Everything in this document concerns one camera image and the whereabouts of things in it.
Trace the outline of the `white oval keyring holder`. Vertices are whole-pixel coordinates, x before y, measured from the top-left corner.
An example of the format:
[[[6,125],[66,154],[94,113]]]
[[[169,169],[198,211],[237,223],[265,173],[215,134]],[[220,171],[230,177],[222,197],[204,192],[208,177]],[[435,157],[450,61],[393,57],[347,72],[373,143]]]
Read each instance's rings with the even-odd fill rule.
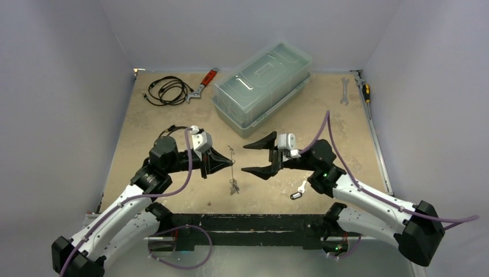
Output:
[[[231,178],[230,178],[230,185],[231,185],[230,195],[233,196],[234,194],[239,194],[240,189],[238,186],[238,182],[234,176],[234,164],[235,164],[234,155],[235,155],[235,152],[234,152],[234,149],[230,145],[228,145],[227,148],[230,152],[230,160],[232,163],[232,165],[231,165]]]

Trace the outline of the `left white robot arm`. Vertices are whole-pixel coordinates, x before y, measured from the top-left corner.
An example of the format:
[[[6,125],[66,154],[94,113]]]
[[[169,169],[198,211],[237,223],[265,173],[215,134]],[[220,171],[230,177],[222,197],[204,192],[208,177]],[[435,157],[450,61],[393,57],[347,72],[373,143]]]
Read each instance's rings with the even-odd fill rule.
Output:
[[[206,132],[186,134],[185,139],[187,149],[180,152],[173,137],[157,138],[119,197],[83,230],[53,242],[52,267],[59,276],[103,276],[117,258],[145,237],[174,231],[172,213],[156,202],[167,195],[171,173],[199,169],[206,178],[233,165],[213,149]]]

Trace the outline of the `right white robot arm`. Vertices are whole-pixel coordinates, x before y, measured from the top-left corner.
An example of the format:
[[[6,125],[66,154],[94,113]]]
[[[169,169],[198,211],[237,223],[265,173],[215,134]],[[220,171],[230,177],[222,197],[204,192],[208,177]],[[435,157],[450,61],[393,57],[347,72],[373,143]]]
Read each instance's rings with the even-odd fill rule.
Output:
[[[244,167],[242,171],[268,180],[282,169],[306,170],[310,187],[319,194],[337,199],[324,218],[324,228],[332,235],[341,231],[373,237],[394,246],[410,262],[430,265],[445,236],[434,206],[397,199],[350,176],[345,167],[334,164],[337,156],[325,139],[309,149],[295,147],[295,135],[275,131],[245,149],[267,150],[270,164]]]

